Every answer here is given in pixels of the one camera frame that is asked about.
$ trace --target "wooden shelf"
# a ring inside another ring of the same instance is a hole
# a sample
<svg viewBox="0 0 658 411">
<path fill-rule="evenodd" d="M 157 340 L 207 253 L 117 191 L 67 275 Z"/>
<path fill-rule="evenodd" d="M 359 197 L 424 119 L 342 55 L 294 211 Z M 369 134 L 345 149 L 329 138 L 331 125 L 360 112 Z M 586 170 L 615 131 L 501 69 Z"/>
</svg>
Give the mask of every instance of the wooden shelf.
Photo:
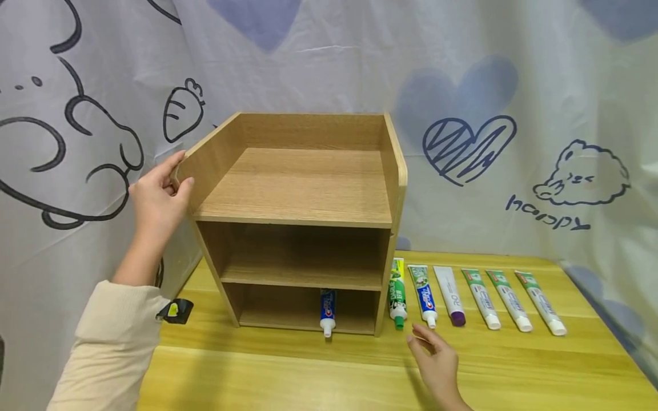
<svg viewBox="0 0 658 411">
<path fill-rule="evenodd" d="M 249 224 L 220 275 L 224 283 L 380 291 L 383 231 Z"/>
<path fill-rule="evenodd" d="M 236 326 L 378 335 L 407 167 L 388 114 L 235 113 L 171 175 Z"/>
<path fill-rule="evenodd" d="M 379 151 L 247 148 L 196 220 L 390 228 Z"/>
<path fill-rule="evenodd" d="M 317 288 L 241 285 L 248 287 L 241 326 L 320 329 Z M 379 292 L 336 291 L 336 333 L 374 334 L 374 307 Z"/>
</svg>

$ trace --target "sleeve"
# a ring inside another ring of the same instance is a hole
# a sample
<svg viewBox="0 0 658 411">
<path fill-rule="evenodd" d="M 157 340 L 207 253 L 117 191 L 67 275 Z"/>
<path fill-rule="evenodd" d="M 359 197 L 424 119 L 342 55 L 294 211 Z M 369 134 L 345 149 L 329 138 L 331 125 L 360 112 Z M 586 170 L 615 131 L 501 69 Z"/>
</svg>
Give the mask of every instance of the sleeve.
<svg viewBox="0 0 658 411">
<path fill-rule="evenodd" d="M 47 411 L 134 410 L 168 303 L 156 287 L 99 283 Z"/>
</svg>

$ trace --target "white curtain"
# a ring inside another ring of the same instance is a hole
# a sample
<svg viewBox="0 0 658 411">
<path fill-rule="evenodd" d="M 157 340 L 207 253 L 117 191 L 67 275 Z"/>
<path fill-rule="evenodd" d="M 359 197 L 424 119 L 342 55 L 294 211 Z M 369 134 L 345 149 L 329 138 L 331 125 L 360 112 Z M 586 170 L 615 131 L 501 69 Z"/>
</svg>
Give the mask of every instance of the white curtain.
<svg viewBox="0 0 658 411">
<path fill-rule="evenodd" d="M 0 0 L 0 53 L 1 409 L 47 402 L 126 185 L 237 110 L 392 112 L 399 246 L 560 262 L 657 382 L 655 0 Z"/>
</svg>

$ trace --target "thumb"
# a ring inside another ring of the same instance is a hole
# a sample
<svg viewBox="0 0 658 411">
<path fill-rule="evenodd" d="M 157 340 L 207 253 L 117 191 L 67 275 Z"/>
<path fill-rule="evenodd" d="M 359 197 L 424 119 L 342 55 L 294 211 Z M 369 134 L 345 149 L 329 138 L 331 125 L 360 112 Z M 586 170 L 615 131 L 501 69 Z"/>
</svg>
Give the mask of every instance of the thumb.
<svg viewBox="0 0 658 411">
<path fill-rule="evenodd" d="M 427 359 L 427 354 L 425 354 L 422 345 L 420 345 L 418 339 L 413 335 L 407 336 L 407 345 L 409 345 L 411 354 L 413 354 L 414 358 L 416 358 L 416 363 L 420 367 L 420 365 Z"/>
<path fill-rule="evenodd" d="M 190 196 L 192 195 L 192 188 L 194 188 L 194 178 L 186 178 L 178 187 L 175 199 L 183 202 L 185 207 L 187 207 L 190 202 Z"/>
</svg>

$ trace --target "table surface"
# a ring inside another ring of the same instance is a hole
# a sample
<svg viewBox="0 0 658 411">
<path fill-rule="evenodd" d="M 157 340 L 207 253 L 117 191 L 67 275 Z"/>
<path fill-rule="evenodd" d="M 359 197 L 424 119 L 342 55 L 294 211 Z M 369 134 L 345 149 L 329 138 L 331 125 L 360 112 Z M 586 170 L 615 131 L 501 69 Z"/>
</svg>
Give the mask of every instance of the table surface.
<svg viewBox="0 0 658 411">
<path fill-rule="evenodd" d="M 538 258 L 397 252 L 406 264 L 452 266 L 467 324 L 453 327 L 431 272 L 437 330 L 459 353 L 464 399 L 483 410 L 658 410 L 658 393 L 571 280 Z M 530 315 L 517 330 L 489 279 L 503 327 L 490 331 L 461 268 L 502 269 Z M 533 272 L 569 333 L 554 337 L 513 270 Z M 234 328 L 205 261 L 180 296 L 194 302 L 184 326 L 164 324 L 141 388 L 139 410 L 434 410 L 405 336 L 420 322 L 405 276 L 405 331 L 386 320 L 382 336 Z M 340 301 L 337 312 L 340 313 Z"/>
</svg>

